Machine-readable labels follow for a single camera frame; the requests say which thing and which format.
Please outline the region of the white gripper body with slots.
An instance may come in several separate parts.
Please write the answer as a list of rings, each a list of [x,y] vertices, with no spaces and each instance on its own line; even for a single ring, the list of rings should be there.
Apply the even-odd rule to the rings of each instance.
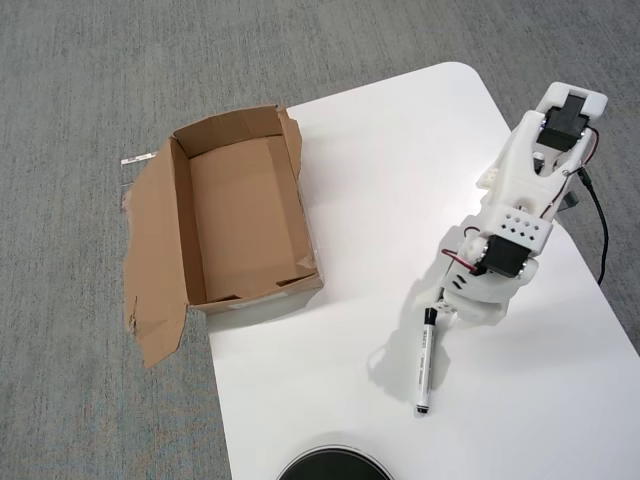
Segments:
[[[442,300],[457,314],[505,314],[510,300],[535,276],[539,263],[529,259],[513,278],[487,270],[474,274],[453,262],[441,282]]]

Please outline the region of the white tapered fixed gripper finger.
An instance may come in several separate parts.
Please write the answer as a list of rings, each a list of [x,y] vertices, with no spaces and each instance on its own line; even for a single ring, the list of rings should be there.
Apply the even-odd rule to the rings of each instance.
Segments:
[[[503,308],[501,304],[463,306],[455,317],[462,328],[494,327],[503,319]]]

